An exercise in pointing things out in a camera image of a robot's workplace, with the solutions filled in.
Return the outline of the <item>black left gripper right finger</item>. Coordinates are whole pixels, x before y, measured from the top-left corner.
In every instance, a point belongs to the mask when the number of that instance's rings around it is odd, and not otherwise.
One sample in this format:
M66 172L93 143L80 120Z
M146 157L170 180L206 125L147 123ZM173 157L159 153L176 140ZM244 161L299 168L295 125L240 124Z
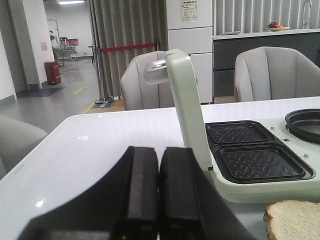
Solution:
M253 240L201 170L192 149L168 147L160 165L162 240Z

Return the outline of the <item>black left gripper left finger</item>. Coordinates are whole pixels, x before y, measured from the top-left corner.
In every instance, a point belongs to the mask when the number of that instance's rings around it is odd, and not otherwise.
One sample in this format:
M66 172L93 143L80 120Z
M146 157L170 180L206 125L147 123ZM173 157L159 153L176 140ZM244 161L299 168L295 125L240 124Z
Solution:
M130 146L94 185L30 220L26 239L155 240L157 176L155 150Z

